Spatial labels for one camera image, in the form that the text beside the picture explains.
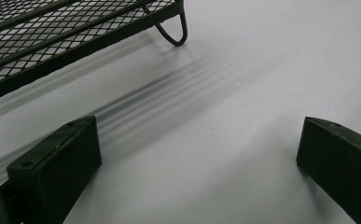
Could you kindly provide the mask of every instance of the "white floor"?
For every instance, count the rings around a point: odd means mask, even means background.
[[[183,47],[149,29],[1,98],[0,182],[96,115],[104,163],[66,224],[354,223],[296,155],[306,116],[361,133],[361,1],[185,4]]]

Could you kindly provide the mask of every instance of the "metal chair leg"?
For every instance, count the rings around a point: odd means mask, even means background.
[[[166,40],[171,42],[171,44],[175,45],[176,47],[182,46],[186,42],[188,36],[186,14],[184,12],[180,13],[180,21],[181,27],[183,29],[183,37],[179,41],[174,40],[170,35],[168,35],[168,33],[166,33],[165,29],[163,29],[160,24],[156,25],[157,29],[160,31],[163,37],[165,37]]]

